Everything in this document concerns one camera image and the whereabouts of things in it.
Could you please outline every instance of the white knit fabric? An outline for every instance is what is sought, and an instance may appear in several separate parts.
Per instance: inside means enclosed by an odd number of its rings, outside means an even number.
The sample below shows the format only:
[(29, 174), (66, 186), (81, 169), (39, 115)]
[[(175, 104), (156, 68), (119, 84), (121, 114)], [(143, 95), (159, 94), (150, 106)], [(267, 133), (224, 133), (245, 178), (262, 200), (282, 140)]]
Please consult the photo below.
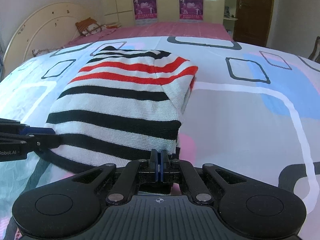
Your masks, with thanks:
[(63, 139), (52, 152), (91, 166), (175, 153), (197, 69), (164, 51), (102, 49), (51, 107), (46, 127)]

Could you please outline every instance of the headboard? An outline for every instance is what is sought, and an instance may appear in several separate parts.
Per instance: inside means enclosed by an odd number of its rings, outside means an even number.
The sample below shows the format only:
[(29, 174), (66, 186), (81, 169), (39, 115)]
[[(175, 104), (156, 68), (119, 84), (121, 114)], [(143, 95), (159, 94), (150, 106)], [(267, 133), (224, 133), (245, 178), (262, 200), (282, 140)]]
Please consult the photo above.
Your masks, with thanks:
[(53, 3), (35, 11), (10, 40), (2, 79), (32, 58), (33, 49), (59, 48), (79, 36), (75, 23), (90, 16), (87, 9), (70, 2)]

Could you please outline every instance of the bedspread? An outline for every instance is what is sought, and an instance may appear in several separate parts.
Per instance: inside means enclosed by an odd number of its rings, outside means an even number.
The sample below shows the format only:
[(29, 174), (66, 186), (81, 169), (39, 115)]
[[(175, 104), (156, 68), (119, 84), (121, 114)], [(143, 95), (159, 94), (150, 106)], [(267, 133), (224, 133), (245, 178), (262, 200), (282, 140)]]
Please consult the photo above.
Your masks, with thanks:
[[(299, 235), (318, 240), (320, 64), (209, 38), (98, 41), (30, 59), (15, 69), (0, 83), (0, 117), (44, 126), (66, 84), (106, 46), (165, 50), (194, 62), (199, 70), (180, 128), (180, 158), (196, 167), (215, 163), (294, 192), (308, 213)], [(19, 194), (70, 175), (35, 153), (0, 163), (0, 239), (20, 236), (11, 219)]]

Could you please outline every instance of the pink poster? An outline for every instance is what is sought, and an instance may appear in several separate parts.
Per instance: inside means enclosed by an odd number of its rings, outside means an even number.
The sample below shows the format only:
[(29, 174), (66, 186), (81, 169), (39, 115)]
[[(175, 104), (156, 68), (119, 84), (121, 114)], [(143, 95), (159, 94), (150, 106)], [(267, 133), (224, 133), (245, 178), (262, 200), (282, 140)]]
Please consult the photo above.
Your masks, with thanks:
[(203, 20), (203, 0), (179, 0), (180, 19)]
[(136, 20), (157, 18), (156, 0), (133, 0), (133, 4)]

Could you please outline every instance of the black circular pad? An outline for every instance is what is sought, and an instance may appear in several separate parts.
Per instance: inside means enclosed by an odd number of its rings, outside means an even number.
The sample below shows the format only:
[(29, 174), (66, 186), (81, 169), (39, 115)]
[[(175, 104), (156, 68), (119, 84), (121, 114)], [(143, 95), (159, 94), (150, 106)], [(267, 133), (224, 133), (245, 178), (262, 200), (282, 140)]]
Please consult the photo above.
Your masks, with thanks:
[(248, 199), (247, 208), (258, 216), (271, 217), (282, 212), (283, 204), (275, 197), (257, 195)]
[(56, 239), (78, 234), (101, 214), (100, 201), (87, 184), (48, 184), (20, 195), (12, 216), (23, 234)]
[(282, 239), (296, 234), (307, 215), (304, 203), (296, 195), (264, 183), (230, 186), (218, 212), (235, 231), (259, 239)]
[(61, 194), (51, 194), (39, 198), (36, 209), (44, 215), (56, 216), (68, 212), (72, 205), (71, 198)]

